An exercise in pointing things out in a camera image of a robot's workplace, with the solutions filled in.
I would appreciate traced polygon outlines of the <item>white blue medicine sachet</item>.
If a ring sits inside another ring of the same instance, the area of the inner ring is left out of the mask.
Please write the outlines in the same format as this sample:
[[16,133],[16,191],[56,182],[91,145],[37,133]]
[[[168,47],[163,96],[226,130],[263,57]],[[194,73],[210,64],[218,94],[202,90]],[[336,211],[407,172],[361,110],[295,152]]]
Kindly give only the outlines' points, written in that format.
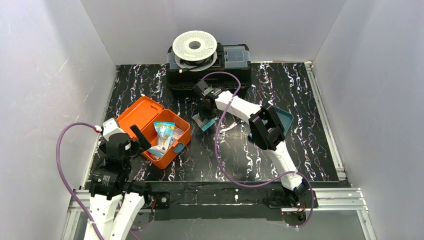
[[175,142],[177,141],[183,134],[184,134],[184,130],[175,127],[173,130],[173,134],[172,134],[172,140]]

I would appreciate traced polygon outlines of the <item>small scissors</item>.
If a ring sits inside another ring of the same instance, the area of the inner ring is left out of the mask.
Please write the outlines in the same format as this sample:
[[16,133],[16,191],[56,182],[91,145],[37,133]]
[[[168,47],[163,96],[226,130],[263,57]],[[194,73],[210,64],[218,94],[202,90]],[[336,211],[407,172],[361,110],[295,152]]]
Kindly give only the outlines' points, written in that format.
[[225,128],[222,128],[220,131],[219,131],[219,133],[220,134],[223,134],[223,133],[225,133],[225,132],[228,132],[228,131],[230,131],[230,130],[232,130],[232,129],[234,129],[236,126],[238,126],[238,125],[244,125],[245,124],[245,122],[243,121],[243,120],[240,120],[240,119],[238,119],[238,120],[235,120],[233,123],[231,123],[228,127],[225,127]]

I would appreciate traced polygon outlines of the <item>blue cotton swab packet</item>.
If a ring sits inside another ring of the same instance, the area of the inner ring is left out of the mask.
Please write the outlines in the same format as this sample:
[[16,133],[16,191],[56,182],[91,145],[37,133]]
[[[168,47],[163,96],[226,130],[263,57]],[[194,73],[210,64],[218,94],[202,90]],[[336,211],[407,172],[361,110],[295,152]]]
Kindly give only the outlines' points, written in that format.
[[156,121],[153,125],[157,132],[157,144],[150,147],[147,151],[161,158],[170,147],[176,126],[174,122],[166,121]]

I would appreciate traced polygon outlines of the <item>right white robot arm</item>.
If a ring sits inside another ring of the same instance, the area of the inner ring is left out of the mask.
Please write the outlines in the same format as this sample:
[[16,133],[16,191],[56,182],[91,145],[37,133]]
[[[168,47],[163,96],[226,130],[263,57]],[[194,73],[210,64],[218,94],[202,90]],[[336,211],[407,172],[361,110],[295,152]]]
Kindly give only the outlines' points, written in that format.
[[299,174],[286,144],[293,116],[268,102],[255,104],[225,88],[214,88],[204,80],[196,83],[193,91],[198,96],[200,118],[212,120],[222,111],[220,121],[231,114],[248,124],[249,140],[271,159],[277,170],[282,185],[282,193],[277,194],[277,198],[284,205],[296,206],[310,188],[305,177]]

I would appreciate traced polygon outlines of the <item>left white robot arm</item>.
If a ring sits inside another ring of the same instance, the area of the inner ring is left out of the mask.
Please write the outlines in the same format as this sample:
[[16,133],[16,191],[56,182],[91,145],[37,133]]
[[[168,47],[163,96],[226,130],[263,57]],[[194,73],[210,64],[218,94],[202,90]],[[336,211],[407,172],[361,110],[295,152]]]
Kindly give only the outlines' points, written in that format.
[[110,118],[101,125],[105,157],[91,174],[89,213],[84,239],[124,240],[148,199],[145,183],[129,181],[131,160],[140,144]]

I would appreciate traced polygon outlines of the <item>teal divided tray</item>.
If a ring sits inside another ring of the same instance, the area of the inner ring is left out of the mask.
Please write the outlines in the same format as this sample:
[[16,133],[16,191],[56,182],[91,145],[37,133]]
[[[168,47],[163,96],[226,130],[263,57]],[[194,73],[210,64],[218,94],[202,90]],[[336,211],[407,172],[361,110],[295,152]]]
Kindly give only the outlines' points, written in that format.
[[262,148],[269,148],[285,140],[294,121],[291,113],[266,104],[250,116],[248,140]]

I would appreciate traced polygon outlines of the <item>orange medicine box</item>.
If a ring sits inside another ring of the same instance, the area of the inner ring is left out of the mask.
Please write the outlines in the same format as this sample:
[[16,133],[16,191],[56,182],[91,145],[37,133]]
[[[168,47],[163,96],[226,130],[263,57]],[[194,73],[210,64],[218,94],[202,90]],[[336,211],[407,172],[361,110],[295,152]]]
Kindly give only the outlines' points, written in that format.
[[147,96],[142,96],[128,107],[117,118],[117,122],[119,127],[135,140],[138,137],[131,130],[131,126],[136,125],[152,147],[158,143],[158,133],[154,128],[155,122],[175,123],[175,126],[183,131],[182,136],[169,146],[169,149],[161,158],[155,159],[147,148],[143,149],[142,154],[162,170],[183,151],[192,139],[191,125],[187,121]]

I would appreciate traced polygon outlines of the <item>small teal packet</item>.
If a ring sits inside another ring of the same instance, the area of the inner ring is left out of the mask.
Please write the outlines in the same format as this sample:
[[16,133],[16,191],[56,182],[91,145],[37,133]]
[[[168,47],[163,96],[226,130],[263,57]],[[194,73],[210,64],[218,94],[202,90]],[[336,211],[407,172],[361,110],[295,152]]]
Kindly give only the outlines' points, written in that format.
[[191,118],[194,120],[194,122],[197,124],[197,126],[203,132],[205,132],[206,130],[208,130],[216,122],[214,119],[201,118],[199,114],[195,114]]

